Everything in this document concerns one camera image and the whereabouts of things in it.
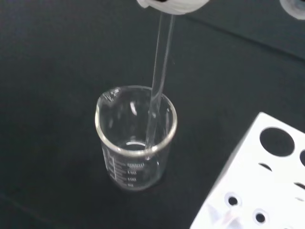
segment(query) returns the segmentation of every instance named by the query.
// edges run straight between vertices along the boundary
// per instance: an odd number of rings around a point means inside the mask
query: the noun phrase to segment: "white bottle cap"
[[[209,0],[167,0],[165,2],[160,2],[157,0],[137,1],[144,8],[146,8],[147,6],[151,6],[165,13],[179,15],[190,13],[201,8]]]
[[[284,10],[291,16],[305,20],[305,1],[304,0],[280,0]]]

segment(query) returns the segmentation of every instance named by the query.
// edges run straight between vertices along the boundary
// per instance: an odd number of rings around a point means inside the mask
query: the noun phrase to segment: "dark countertop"
[[[212,0],[176,20],[164,93],[178,130],[162,181],[116,188],[95,105],[151,85],[158,16],[135,0],[0,3],[3,228],[186,229],[260,111],[305,132],[305,21],[278,1]]]

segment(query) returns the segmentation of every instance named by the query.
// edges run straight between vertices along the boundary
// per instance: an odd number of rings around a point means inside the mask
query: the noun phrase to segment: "glass beaker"
[[[103,93],[97,102],[95,127],[106,168],[124,189],[143,190],[161,178],[177,129],[175,108],[163,94],[155,141],[152,148],[145,149],[151,91],[144,86],[117,87]]]

